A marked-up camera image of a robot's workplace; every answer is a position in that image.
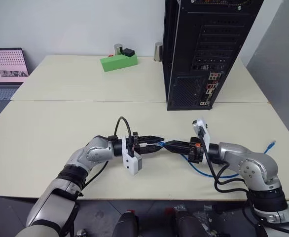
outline silver cylinder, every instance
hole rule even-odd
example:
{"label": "silver cylinder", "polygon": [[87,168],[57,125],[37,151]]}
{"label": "silver cylinder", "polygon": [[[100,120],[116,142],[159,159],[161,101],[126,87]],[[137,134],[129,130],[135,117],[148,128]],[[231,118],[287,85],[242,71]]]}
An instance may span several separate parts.
{"label": "silver cylinder", "polygon": [[156,62],[161,62],[162,61],[162,43],[157,42],[155,43],[155,48],[154,48],[154,61]]}
{"label": "silver cylinder", "polygon": [[114,49],[115,49],[115,55],[119,55],[123,51],[123,45],[120,43],[117,43],[114,45]]}

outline table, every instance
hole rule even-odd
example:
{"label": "table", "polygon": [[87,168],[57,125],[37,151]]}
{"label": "table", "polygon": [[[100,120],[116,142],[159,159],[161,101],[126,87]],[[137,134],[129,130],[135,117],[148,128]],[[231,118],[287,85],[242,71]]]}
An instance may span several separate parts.
{"label": "table", "polygon": [[[192,121],[201,117],[213,143],[237,143],[263,152],[277,140],[269,155],[279,165],[289,199],[289,132],[268,103],[215,103],[211,111],[167,111],[166,103],[82,101],[9,103],[0,115],[0,196],[39,197],[75,150],[96,135],[113,134],[119,116],[125,116],[140,135],[166,140],[189,140],[195,135]],[[126,135],[125,130],[121,125],[118,134]],[[198,167],[208,172],[207,167]],[[143,155],[143,170],[135,176],[115,158],[83,193],[85,199],[245,199],[240,192],[216,192],[211,178],[167,151]]]}
{"label": "table", "polygon": [[[48,55],[12,100],[166,102],[162,64],[139,57],[136,66],[104,72],[104,56]],[[240,59],[216,102],[267,103]]]}

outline black pc case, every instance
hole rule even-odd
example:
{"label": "black pc case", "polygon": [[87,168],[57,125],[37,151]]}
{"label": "black pc case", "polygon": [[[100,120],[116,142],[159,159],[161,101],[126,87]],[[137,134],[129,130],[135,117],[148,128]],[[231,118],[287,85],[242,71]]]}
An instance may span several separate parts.
{"label": "black pc case", "polygon": [[263,0],[166,0],[168,110],[210,110]]}

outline laptop keyboard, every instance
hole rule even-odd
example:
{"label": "laptop keyboard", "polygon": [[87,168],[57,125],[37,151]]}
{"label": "laptop keyboard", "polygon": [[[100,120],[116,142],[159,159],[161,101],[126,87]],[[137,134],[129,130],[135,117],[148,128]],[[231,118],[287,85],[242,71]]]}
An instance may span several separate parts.
{"label": "laptop keyboard", "polygon": [[10,100],[17,89],[16,87],[0,87],[0,100]]}

